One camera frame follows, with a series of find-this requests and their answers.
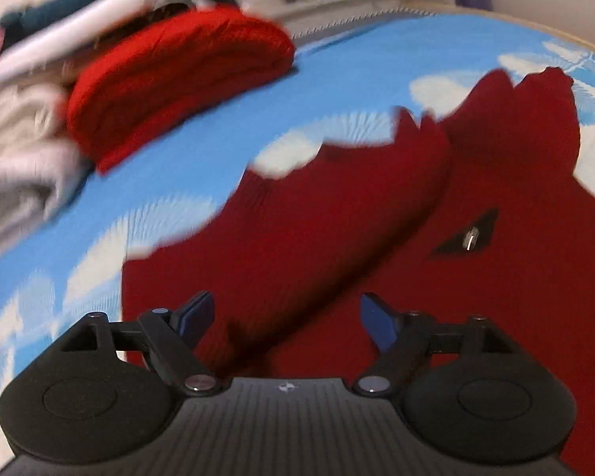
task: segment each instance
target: red blanket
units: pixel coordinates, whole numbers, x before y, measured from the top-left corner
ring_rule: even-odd
[[[187,116],[289,71],[294,46],[277,25],[238,9],[157,23],[79,77],[68,129],[105,172]]]
[[[198,354],[219,374],[351,380],[376,355],[362,292],[444,321],[488,315],[571,388],[563,459],[595,475],[595,198],[572,176],[571,85],[548,69],[512,88],[495,71],[439,124],[403,113],[391,147],[336,149],[338,165],[325,148],[282,181],[256,178],[258,211],[238,189],[197,235],[126,263],[125,317],[208,289],[217,324]]]

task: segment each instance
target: red folded towel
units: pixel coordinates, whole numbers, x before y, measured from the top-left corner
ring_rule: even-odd
[[[238,9],[191,11],[120,43],[79,77],[68,129],[105,172],[192,113],[276,79],[294,46]]]
[[[222,371],[251,345],[323,307],[443,187],[447,139],[418,134],[405,116],[394,144],[325,144],[306,167],[279,181],[247,171],[203,230],[125,262],[124,318],[155,303],[175,309],[198,291],[212,291],[216,322],[196,353]]]

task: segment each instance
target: pile of clothes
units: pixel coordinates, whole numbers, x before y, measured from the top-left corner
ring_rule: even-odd
[[[0,19],[0,253],[197,111],[288,72],[277,25],[192,0],[54,0]]]

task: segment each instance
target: folded white cloth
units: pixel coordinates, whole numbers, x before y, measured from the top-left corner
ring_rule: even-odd
[[[0,157],[0,255],[73,196],[89,162],[70,139],[51,139]]]
[[[54,136],[65,120],[67,92],[40,84],[0,93],[0,157]]]
[[[153,9],[157,0],[97,0],[5,50],[0,84],[62,58]]]

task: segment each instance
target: blue bedsheet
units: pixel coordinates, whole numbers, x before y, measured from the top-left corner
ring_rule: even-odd
[[[119,319],[127,253],[200,226],[283,134],[314,144],[387,141],[393,106],[442,114],[489,69],[504,66],[519,80],[546,65],[578,81],[578,176],[595,192],[595,54],[482,17],[395,21],[305,50],[292,75],[187,120],[93,176],[70,209],[0,261],[0,390],[87,311]]]

